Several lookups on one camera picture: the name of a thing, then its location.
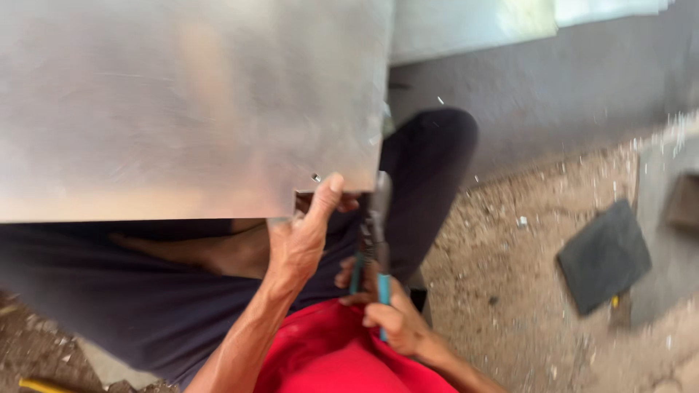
bare foot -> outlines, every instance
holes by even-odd
[[[111,239],[124,248],[171,262],[200,266],[222,276],[262,279],[269,264],[269,237],[264,220],[240,233],[214,238],[151,241],[113,234]]]

knee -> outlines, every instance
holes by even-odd
[[[441,143],[459,156],[471,156],[478,142],[478,124],[461,109],[428,110],[420,114],[423,127],[439,135]]]

pliers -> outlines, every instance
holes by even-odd
[[[391,260],[389,245],[384,237],[384,227],[391,204],[391,177],[379,171],[376,177],[376,189],[367,195],[368,203],[362,210],[362,222],[359,225],[359,244],[354,254],[354,270],[349,282],[349,293],[359,291],[359,282],[365,261],[375,259],[379,264],[377,286],[379,302],[389,305],[391,300]],[[386,341],[386,332],[381,329],[381,339]]]

forearm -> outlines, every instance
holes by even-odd
[[[505,388],[453,353],[443,339],[435,335],[426,345],[419,360],[459,393],[506,393]]]
[[[274,335],[302,287],[265,277],[185,393],[252,392]]]

dirt floor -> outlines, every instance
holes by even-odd
[[[580,317],[555,260],[615,198],[633,201],[636,166],[628,144],[462,190],[423,265],[435,329],[515,393],[679,387],[699,353],[696,302],[681,302],[639,331],[626,328],[625,296],[618,308],[607,303]],[[519,217],[527,225],[518,225]],[[70,335],[5,298],[0,392],[19,392],[19,377],[46,378],[84,393],[105,388]],[[129,392],[125,383],[106,388]],[[144,391],[177,392],[162,384]]]

